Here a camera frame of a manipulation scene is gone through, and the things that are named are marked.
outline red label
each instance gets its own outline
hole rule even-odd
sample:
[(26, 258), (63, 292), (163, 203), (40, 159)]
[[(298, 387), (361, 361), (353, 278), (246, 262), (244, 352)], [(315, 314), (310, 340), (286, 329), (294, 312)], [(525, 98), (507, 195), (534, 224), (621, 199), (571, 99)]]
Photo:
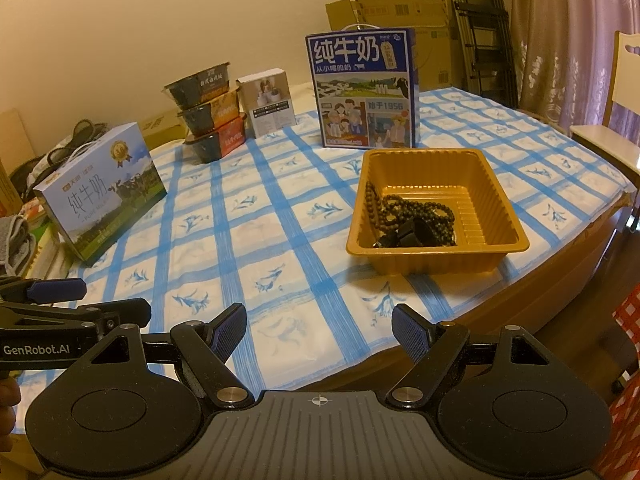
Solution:
[(238, 117), (218, 129), (220, 139), (220, 153), (225, 156), (238, 146), (244, 144), (244, 121)]

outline chair seat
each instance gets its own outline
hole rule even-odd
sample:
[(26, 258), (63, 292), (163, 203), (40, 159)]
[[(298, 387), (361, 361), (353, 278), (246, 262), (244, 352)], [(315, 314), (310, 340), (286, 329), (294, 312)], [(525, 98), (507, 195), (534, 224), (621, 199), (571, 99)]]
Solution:
[[(601, 124), (571, 126), (569, 130), (571, 137), (577, 142), (582, 143), (581, 139), (586, 140), (640, 177), (640, 148), (631, 141)], [(614, 165), (623, 171), (618, 164)]]

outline wall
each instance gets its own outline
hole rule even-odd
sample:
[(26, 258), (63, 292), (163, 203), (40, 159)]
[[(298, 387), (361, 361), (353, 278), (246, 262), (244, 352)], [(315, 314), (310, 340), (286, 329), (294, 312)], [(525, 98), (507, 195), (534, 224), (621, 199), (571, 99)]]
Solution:
[(230, 61), (309, 79), (304, 35), (334, 0), (0, 0), (0, 111), (17, 107), (43, 153), (76, 121), (116, 125), (171, 107), (176, 79)]

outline white chair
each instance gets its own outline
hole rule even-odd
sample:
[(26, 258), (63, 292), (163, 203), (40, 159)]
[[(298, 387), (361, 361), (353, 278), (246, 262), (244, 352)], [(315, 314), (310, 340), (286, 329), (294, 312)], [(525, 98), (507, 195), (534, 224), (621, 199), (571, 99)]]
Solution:
[[(634, 53), (635, 48), (640, 48), (640, 34), (629, 35), (616, 31), (603, 124), (571, 126), (570, 136), (618, 168), (636, 188), (640, 189), (640, 148), (609, 129), (613, 103), (640, 114), (640, 56)], [(637, 198), (638, 192), (634, 199), (634, 207)], [(636, 209), (634, 215), (632, 231), (636, 230), (640, 219)]]

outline gray cloth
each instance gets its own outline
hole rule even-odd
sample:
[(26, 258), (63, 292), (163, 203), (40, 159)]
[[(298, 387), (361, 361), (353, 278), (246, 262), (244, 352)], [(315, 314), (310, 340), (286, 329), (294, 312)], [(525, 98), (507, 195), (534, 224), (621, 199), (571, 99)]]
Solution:
[(24, 218), (0, 218), (0, 276), (20, 276), (35, 250), (36, 238)]

